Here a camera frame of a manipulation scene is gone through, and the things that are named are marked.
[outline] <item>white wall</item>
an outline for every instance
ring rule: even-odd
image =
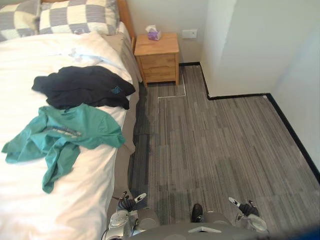
[[[208,17],[207,26],[214,26],[213,21]],[[238,0],[225,45],[219,47],[218,69],[209,61],[217,58],[214,51],[207,53],[211,57],[202,54],[209,95],[269,93],[318,22],[319,0]],[[214,40],[205,41],[203,52],[214,45]]]
[[[147,25],[178,33],[180,62],[199,62],[208,0],[127,0],[135,33],[146,34]],[[196,39],[181,39],[181,31],[198,29]]]
[[[200,63],[211,96],[215,95],[212,80],[218,72],[236,2],[237,0],[208,2]]]
[[[311,34],[271,94],[320,170],[320,28]]]

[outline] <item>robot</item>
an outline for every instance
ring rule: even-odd
[[[242,204],[232,197],[229,201],[239,208],[241,227],[233,226],[221,213],[203,211],[196,203],[192,209],[191,222],[160,225],[158,216],[146,207],[133,210],[134,206],[146,197],[143,193],[129,199],[124,192],[118,200],[116,212],[111,216],[108,229],[101,240],[254,240],[268,239],[267,224],[252,201]]]

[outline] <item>nightstand drawer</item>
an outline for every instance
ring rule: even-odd
[[[167,82],[176,80],[175,67],[151,67],[144,71],[145,80],[150,82]]]
[[[157,68],[157,67],[174,67],[174,54],[157,54],[140,56],[143,69]]]

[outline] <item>black baseboard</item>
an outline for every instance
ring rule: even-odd
[[[227,96],[213,96],[213,97],[209,97],[209,100],[256,97],[256,96],[263,96],[263,95],[266,95],[266,94],[267,93],[250,93],[250,94],[227,95]]]
[[[199,61],[193,61],[193,62],[181,62],[179,63],[179,66],[193,66],[193,65],[200,65]]]
[[[199,62],[182,63],[181,66],[190,66],[190,65],[200,65],[200,67],[201,67],[201,64]],[[245,97],[254,97],[254,96],[263,96],[263,95],[265,95],[268,98],[268,100],[270,101],[270,103],[272,104],[272,106],[274,107],[275,111],[278,113],[278,115],[281,118],[283,124],[285,125],[286,129],[290,133],[290,135],[293,138],[295,144],[299,148],[299,150],[302,153],[305,161],[307,162],[308,166],[310,167],[312,173],[314,174],[316,180],[318,181],[318,183],[320,185],[320,173],[319,173],[319,170],[317,169],[315,163],[312,161],[309,153],[307,152],[305,146],[300,141],[300,139],[299,139],[298,135],[296,134],[295,130],[290,125],[290,123],[289,123],[288,119],[286,118],[285,114],[282,112],[282,110],[279,107],[279,105],[277,104],[276,100],[273,98],[273,96],[270,93],[252,93],[252,94],[240,94],[240,95],[228,95],[228,96],[210,97],[209,96],[208,87],[207,87],[207,83],[206,83],[205,76],[204,76],[204,72],[202,71],[202,67],[201,67],[201,73],[202,73],[202,78],[203,78],[203,82],[204,82],[204,86],[205,86],[206,97],[207,97],[208,100],[245,98]]]
[[[299,148],[300,152],[302,153],[304,159],[308,163],[311,171],[313,172],[315,178],[317,179],[318,183],[320,184],[320,173],[319,173],[319,170],[317,169],[315,163],[312,161],[312,159],[311,159],[309,153],[307,152],[305,146],[300,141],[298,135],[296,134],[296,132],[293,129],[293,127],[290,125],[288,119],[286,118],[285,114],[282,112],[281,108],[277,104],[277,102],[274,99],[274,97],[270,93],[267,93],[266,97],[268,98],[268,100],[270,101],[272,106],[274,107],[275,111],[278,113],[278,115],[281,118],[282,122],[284,123],[286,129],[289,131],[289,133],[290,133],[291,137],[293,138],[295,144],[298,146],[298,148]]]

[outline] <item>wooden bed frame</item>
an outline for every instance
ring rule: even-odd
[[[67,0],[41,0],[42,3],[55,3],[55,2],[64,2]],[[128,8],[128,4],[126,0],[116,0],[119,8],[119,14],[120,14],[120,21],[124,23],[126,29],[129,32],[130,38],[131,38],[131,46],[132,51],[135,50],[136,45],[136,36],[135,36],[135,29],[134,25],[131,21],[131,16]]]

